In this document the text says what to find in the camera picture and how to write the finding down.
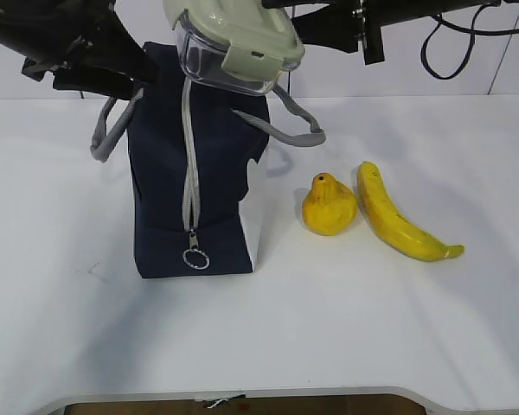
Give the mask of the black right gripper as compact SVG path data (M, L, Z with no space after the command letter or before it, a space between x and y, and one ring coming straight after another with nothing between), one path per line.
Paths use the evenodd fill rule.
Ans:
M261 0L261 5L266 9L317 4L343 6L352 10L320 9L293 17L293 26L304 45L353 54L359 50L359 38L361 38L366 65L385 61L381 36L381 1Z

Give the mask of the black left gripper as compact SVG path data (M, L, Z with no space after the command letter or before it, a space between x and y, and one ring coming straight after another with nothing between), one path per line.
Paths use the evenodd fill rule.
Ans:
M21 1L20 5L28 30L22 37L28 46L22 74L32 80L52 72L56 90L130 100L133 80L157 79L157 64L128 33L114 1ZM74 63L75 69L59 69Z

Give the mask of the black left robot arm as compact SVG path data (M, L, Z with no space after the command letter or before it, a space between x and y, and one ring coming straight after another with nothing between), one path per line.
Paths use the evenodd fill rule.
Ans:
M157 63L119 19L114 1L0 1L0 45L21 73L58 91L129 100L159 77Z

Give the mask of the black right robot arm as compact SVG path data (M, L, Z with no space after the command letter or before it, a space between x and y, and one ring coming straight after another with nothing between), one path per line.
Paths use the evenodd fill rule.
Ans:
M328 0L321 9L295 16L292 25L306 45L346 54L358 50L367 65L385 61L381 29L385 26L499 1L464 0Z

